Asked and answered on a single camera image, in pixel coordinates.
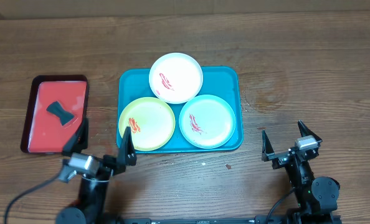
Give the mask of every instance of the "teal tray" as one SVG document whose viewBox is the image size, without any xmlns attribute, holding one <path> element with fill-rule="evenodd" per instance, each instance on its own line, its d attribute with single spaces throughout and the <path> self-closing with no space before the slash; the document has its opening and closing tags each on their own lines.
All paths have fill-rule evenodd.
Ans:
<svg viewBox="0 0 370 224">
<path fill-rule="evenodd" d="M 118 132 L 118 118 L 124 108 L 132 101 L 146 96 L 156 97 L 149 86 L 150 68 L 131 69 L 126 71 L 118 84 L 118 106 L 117 106 L 117 146 L 121 144 L 121 136 Z M 243 142 L 242 108 L 240 106 L 239 81 L 236 72 L 230 67 L 202 67 L 203 86 L 198 95 L 216 95 L 224 99 L 234 110 L 236 116 L 235 133 L 223 146 L 215 149 L 201 149 L 187 142 L 179 129 L 178 117 L 185 105 L 169 104 L 175 115 L 175 130 L 171 139 L 163 147 L 138 154 L 162 154 L 162 153 L 184 153 L 184 152 L 214 152 L 232 151 L 237 149 Z"/>
</svg>

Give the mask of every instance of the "wall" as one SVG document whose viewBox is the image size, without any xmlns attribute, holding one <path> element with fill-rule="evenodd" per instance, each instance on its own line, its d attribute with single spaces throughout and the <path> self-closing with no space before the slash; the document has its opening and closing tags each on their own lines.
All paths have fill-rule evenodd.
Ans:
<svg viewBox="0 0 370 224">
<path fill-rule="evenodd" d="M 0 0 L 0 19 L 370 10 L 370 0 Z"/>
</svg>

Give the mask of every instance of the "wooden table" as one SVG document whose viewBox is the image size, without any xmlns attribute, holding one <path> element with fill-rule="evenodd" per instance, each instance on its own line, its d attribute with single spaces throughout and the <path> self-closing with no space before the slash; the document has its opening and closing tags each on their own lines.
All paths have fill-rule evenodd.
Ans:
<svg viewBox="0 0 370 224">
<path fill-rule="evenodd" d="M 19 149 L 32 79 L 84 74 L 89 154 L 116 152 L 120 75 L 184 52 L 239 75 L 244 143 L 234 152 L 139 156 L 111 182 L 106 209 L 124 217 L 253 217 L 288 191 L 284 169 L 261 161 L 261 130 L 277 152 L 297 120 L 324 141 L 315 176 L 341 184 L 344 223 L 370 223 L 370 11 L 0 21 L 0 223 L 8 202 L 53 176 L 59 155 Z M 79 177 L 15 204 L 10 223 L 54 223 Z M 277 213 L 296 207 L 294 197 Z"/>
</svg>

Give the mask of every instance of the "tray rim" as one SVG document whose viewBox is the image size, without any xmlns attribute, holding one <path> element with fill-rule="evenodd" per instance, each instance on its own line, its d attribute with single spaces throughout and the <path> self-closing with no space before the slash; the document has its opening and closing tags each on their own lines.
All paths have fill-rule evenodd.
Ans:
<svg viewBox="0 0 370 224">
<path fill-rule="evenodd" d="M 207 152 L 231 152 L 231 151 L 234 151 L 236 149 L 238 149 L 243 141 L 244 141 L 244 129 L 243 129 L 243 116 L 242 116 L 242 109 L 241 109 L 241 98 L 240 98 L 240 86 L 239 86 L 239 76 L 237 74 L 237 72 L 229 67 L 229 66 L 226 66 L 226 65 L 218 65 L 218 66 L 201 66 L 202 68 L 202 71 L 204 69 L 210 69 L 210 68 L 219 68 L 219 69 L 224 69 L 224 70 L 229 70 L 229 73 L 233 73 L 234 75 L 236 75 L 236 78 L 234 79 L 234 83 L 238 86 L 237 88 L 237 91 L 235 92 L 235 94 L 237 93 L 237 95 L 239 96 L 239 105 L 240 105 L 240 110 L 239 110 L 239 113 L 240 113 L 240 132 L 242 133 L 240 136 L 239 136 L 239 140 L 237 141 L 236 145 L 234 145 L 234 148 L 233 149 L 222 149 L 220 147 L 217 147 L 217 148 L 214 148 L 214 149 L 202 149 L 202 148 L 198 148 L 198 147 L 195 147 L 194 150 L 189 150 L 189 151 L 186 151 L 186 152 L 162 152 L 160 151 L 160 149 L 156 149 L 156 150 L 153 150 L 153 151 L 139 151 L 137 150 L 136 153 L 137 154 L 186 154 L 186 153 L 207 153 Z M 128 76 L 129 74 L 131 74 L 131 72 L 133 72 L 134 70 L 144 70 L 144 71 L 150 71 L 151 68 L 131 68 L 129 70 L 126 70 L 125 72 L 123 72 L 123 74 L 121 75 L 120 79 L 119 79 L 119 84 L 118 84 L 118 91 L 117 91 L 117 121 L 116 121 L 116 145 L 117 147 L 120 147 L 120 144 L 118 142 L 119 140 L 119 137 L 120 137 L 120 134 L 118 134 L 118 119 L 120 117 L 120 114 L 119 114 L 119 93 L 120 93 L 120 88 L 122 87 L 122 82 L 121 82 L 121 79 L 122 78 L 126 78 L 126 76 Z"/>
</svg>

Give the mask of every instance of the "blue object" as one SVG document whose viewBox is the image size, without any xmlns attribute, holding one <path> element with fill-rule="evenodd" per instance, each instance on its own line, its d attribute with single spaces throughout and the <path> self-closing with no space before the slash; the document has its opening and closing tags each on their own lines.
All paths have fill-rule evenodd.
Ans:
<svg viewBox="0 0 370 224">
<path fill-rule="evenodd" d="M 117 121 L 124 108 L 132 101 L 145 97 L 156 97 L 149 86 L 150 68 L 131 69 L 121 77 L 118 85 Z M 179 129 L 179 114 L 184 103 L 169 104 L 173 109 L 176 127 L 171 139 L 163 147 L 153 151 L 137 151 L 138 154 L 162 154 L 162 153 L 184 153 L 184 152 L 212 152 L 231 151 L 237 149 L 243 142 L 242 108 L 240 106 L 239 81 L 236 72 L 230 67 L 202 67 L 203 86 L 197 95 L 215 95 L 225 100 L 234 110 L 236 117 L 235 132 L 224 145 L 214 149 L 201 149 L 189 143 L 181 134 Z M 116 143 L 120 147 L 121 136 L 116 131 Z"/>
</svg>

